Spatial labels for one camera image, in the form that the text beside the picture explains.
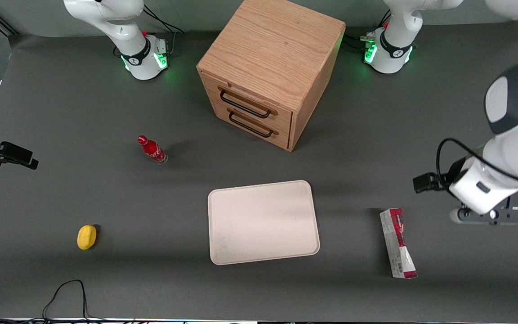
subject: red and white box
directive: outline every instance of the red and white box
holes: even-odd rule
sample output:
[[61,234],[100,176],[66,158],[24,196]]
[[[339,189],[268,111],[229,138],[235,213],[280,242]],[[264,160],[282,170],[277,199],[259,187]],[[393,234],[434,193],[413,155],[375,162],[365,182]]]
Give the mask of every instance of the red and white box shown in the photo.
[[403,210],[390,208],[380,214],[385,244],[391,262],[394,278],[411,279],[417,277],[417,271],[405,241],[403,240]]

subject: coca-cola bottle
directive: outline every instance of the coca-cola bottle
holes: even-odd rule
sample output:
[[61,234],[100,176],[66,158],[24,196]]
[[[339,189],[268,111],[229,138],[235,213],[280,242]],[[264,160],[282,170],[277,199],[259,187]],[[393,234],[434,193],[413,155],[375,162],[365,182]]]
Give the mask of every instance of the coca-cola bottle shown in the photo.
[[157,164],[165,164],[169,158],[165,152],[155,143],[150,141],[147,137],[141,135],[137,138],[138,143],[143,147],[145,154],[150,156]]

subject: plastic tray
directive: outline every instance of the plastic tray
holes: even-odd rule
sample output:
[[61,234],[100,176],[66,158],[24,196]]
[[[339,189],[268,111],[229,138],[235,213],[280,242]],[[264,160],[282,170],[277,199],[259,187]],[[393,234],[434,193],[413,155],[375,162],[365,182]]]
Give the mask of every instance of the plastic tray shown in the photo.
[[216,265],[312,256],[319,233],[304,180],[217,189],[208,197],[210,257]]

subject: drawer handle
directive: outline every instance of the drawer handle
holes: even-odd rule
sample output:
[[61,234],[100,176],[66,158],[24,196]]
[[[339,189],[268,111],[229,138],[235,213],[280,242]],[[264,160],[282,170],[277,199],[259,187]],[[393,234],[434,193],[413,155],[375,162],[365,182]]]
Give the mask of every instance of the drawer handle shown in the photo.
[[254,112],[253,110],[251,110],[243,105],[240,105],[240,104],[236,103],[235,101],[225,98],[224,95],[225,95],[225,90],[221,90],[221,94],[219,96],[221,97],[222,101],[225,101],[226,103],[228,103],[230,105],[234,105],[235,107],[237,107],[243,111],[246,111],[247,113],[250,113],[253,116],[257,116],[259,118],[267,118],[271,114],[271,110],[268,110],[267,113],[265,113],[265,114]]
[[232,121],[232,122],[234,122],[234,123],[236,123],[237,125],[239,125],[239,126],[243,127],[244,129],[247,129],[248,131],[252,131],[253,133],[255,133],[255,134],[257,134],[257,135],[259,135],[259,136],[261,136],[261,137],[264,137],[264,138],[270,137],[270,136],[273,134],[273,131],[272,131],[272,130],[270,130],[268,134],[263,134],[263,133],[261,133],[260,131],[255,130],[255,129],[252,129],[251,127],[249,127],[249,126],[247,126],[247,125],[243,124],[243,123],[242,123],[242,122],[240,122],[240,121],[236,121],[235,119],[233,119],[233,115],[234,115],[234,114],[235,114],[235,113],[234,113],[234,112],[232,112],[232,111],[230,111],[230,112],[229,112],[229,120],[230,120],[230,121]]

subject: box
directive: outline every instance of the box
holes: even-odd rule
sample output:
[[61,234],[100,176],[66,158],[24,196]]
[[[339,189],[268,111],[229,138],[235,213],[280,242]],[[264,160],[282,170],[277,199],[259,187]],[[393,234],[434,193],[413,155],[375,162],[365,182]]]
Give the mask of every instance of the box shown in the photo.
[[403,210],[390,208],[382,212],[380,217],[393,277],[406,279],[417,277],[415,264],[403,240]]
[[345,23],[245,0],[197,64],[217,117],[292,151],[329,83]]

